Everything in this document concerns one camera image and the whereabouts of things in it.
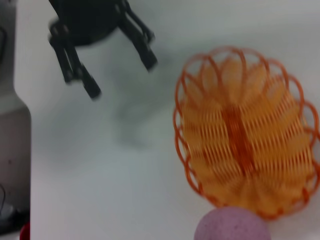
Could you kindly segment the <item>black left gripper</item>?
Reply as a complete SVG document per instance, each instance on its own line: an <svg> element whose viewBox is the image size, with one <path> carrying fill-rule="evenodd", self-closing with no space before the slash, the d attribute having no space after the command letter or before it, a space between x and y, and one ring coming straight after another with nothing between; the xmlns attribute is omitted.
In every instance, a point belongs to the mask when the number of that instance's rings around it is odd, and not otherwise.
<svg viewBox="0 0 320 240"><path fill-rule="evenodd" d="M119 0L50 0L57 19L50 25L49 43L55 51L66 84L80 81L94 100L101 94L95 79L81 63L75 46L87 46L108 37L117 27L132 42L150 72L158 60L150 48L155 34Z"/></svg>

